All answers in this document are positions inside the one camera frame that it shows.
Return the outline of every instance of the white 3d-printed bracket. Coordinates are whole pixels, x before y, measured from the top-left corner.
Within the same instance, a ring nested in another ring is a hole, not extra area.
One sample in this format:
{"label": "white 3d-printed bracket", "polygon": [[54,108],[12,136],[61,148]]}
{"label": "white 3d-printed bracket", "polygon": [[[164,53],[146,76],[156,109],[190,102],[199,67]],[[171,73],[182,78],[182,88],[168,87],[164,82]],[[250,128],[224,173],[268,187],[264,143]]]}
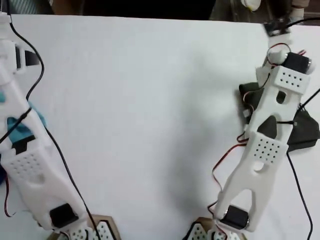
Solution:
{"label": "white 3d-printed bracket", "polygon": [[[288,149],[288,139],[292,132],[292,124],[277,124],[275,139],[257,132],[259,126],[270,116],[277,122],[292,121],[295,117],[302,95],[305,93],[310,77],[306,74],[285,68],[275,67],[253,112],[245,135],[249,137],[240,163],[227,179],[223,191],[218,195],[214,209],[214,217],[221,220],[231,201],[243,190],[252,191],[252,205],[248,213],[246,230],[253,232],[271,197],[275,174]],[[284,101],[277,102],[279,93],[285,94]],[[254,170],[256,162],[263,163],[261,170]],[[239,230],[221,223],[226,229]]]}

